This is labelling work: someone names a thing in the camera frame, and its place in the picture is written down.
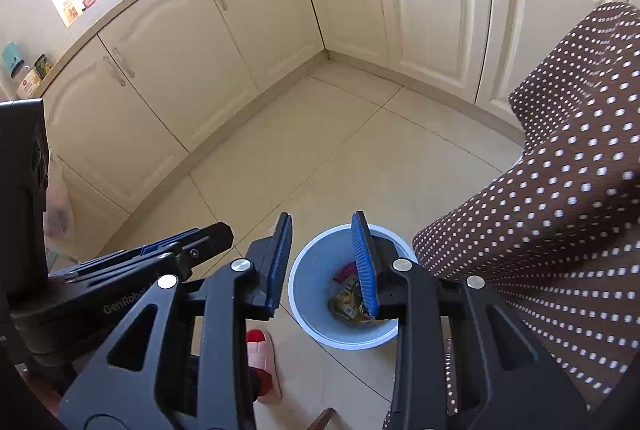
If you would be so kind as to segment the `pink foil wrapper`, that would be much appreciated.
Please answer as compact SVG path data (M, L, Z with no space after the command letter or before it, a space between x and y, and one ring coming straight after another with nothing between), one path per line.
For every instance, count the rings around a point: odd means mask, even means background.
M344 265L333 276L333 280L336 283L343 284L347 281L349 276L357 275L357 265L355 262L350 262L348 265Z

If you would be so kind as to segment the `gold snack bag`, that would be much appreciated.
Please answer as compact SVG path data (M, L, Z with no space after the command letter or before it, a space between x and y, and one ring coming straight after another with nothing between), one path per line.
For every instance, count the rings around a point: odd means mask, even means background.
M355 273L344 278L340 289L328 300L331 314L348 326L375 325L376 320L364 305L358 276Z

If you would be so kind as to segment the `blue plastic trash bin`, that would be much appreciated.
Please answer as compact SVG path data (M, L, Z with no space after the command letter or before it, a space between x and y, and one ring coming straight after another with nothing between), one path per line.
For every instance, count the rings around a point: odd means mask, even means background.
M395 320L352 326L331 313L329 301L340 290L334 277L354 261L350 225L341 224L309 241L288 274L288 305L296 322L314 340L344 351L374 349L398 334Z

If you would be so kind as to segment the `pink slipper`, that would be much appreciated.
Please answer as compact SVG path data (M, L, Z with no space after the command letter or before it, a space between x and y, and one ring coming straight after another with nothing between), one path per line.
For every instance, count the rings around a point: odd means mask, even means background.
M245 339L252 400L265 405L280 403L276 354L269 332L253 328L246 332Z

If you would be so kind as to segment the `brown polka dot tablecloth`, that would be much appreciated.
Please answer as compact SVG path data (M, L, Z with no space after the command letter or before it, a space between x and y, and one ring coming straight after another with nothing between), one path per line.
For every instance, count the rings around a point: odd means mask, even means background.
M510 93L516 163L414 235L420 265L478 275L590 410L639 352L639 11L608 2Z

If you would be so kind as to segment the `lower cabinets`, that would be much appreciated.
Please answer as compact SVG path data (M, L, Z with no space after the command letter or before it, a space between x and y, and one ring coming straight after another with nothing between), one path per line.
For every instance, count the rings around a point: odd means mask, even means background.
M513 123L510 92L608 1L122 0L47 76L47 134L68 168L132 213L186 155L323 51Z

